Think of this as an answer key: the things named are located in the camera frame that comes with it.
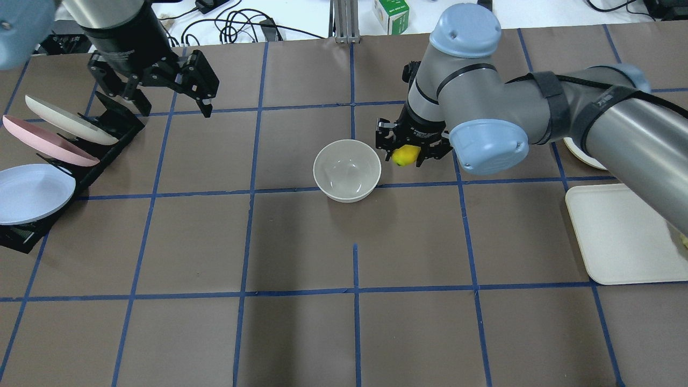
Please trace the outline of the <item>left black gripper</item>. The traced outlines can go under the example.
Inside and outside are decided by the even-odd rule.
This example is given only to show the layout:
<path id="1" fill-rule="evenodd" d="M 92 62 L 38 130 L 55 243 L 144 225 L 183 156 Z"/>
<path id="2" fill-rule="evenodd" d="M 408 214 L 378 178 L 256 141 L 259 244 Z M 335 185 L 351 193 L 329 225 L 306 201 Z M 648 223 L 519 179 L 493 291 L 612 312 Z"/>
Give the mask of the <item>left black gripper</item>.
<path id="1" fill-rule="evenodd" d="M 143 87 L 165 87 L 194 100 L 205 118 L 211 117 L 219 78 L 202 51 L 177 55 L 158 21 L 127 21 L 108 28 L 89 28 L 96 47 L 88 69 L 101 90 L 132 103 L 143 117 L 152 104 Z"/>

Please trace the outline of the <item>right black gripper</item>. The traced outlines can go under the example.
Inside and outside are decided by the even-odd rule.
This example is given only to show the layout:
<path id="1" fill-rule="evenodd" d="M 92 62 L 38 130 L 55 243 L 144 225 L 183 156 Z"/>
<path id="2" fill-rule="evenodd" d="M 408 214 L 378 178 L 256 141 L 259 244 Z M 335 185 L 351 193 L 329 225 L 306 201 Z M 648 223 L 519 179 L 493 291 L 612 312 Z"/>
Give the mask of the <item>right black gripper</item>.
<path id="1" fill-rule="evenodd" d="M 393 152 L 403 145 L 420 147 L 416 167 L 421 167 L 427 159 L 441 160 L 454 149 L 442 135 L 446 129 L 444 120 L 428 120 L 404 105 L 396 122 L 379 118 L 375 129 L 375 147 L 385 152 L 389 162 Z"/>

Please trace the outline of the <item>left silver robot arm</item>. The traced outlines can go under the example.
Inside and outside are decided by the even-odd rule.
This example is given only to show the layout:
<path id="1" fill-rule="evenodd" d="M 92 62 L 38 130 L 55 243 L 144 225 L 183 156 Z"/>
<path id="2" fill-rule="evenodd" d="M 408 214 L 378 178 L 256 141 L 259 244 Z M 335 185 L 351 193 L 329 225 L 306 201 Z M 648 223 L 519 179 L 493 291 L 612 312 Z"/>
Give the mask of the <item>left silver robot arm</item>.
<path id="1" fill-rule="evenodd" d="M 106 95 L 130 101 L 148 117 L 152 106 L 140 87 L 164 87 L 211 116 L 219 79 L 201 51 L 185 57 L 172 51 L 150 1 L 2 1 L 3 70 L 32 56 L 61 5 L 95 47 L 88 68 Z"/>

